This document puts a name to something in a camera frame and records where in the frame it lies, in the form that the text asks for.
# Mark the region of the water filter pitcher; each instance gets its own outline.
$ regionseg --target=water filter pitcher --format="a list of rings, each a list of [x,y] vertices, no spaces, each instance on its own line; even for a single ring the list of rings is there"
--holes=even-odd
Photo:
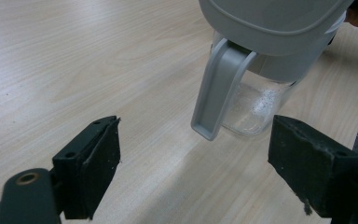
[[[345,20],[352,0],[200,0],[215,29],[192,128],[258,134]]]

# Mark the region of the light wood surface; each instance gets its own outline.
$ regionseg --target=light wood surface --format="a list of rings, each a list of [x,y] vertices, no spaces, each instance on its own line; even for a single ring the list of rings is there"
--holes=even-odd
[[[196,0],[0,0],[0,196],[117,115],[122,163],[92,223],[329,223],[267,163],[270,128],[191,130],[212,32]],[[352,147],[358,29],[339,29],[281,114]]]

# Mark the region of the gray plastic handle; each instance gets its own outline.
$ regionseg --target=gray plastic handle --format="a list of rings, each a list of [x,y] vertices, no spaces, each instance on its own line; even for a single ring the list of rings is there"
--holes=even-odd
[[[219,133],[231,98],[257,54],[223,38],[205,68],[191,127],[212,141]]]

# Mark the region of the wooden table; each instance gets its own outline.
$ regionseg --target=wooden table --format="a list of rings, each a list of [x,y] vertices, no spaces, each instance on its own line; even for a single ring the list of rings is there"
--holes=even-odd
[[[194,0],[0,0],[0,196],[118,115],[122,163],[92,223],[329,223],[267,163],[270,128],[213,142],[191,130],[212,32]],[[358,29],[339,29],[281,114],[352,147]]]

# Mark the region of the transparent container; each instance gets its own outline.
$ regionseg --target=transparent container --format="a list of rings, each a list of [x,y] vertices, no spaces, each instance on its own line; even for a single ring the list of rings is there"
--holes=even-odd
[[[223,126],[243,135],[263,132],[295,84],[277,82],[246,71],[235,90]]]

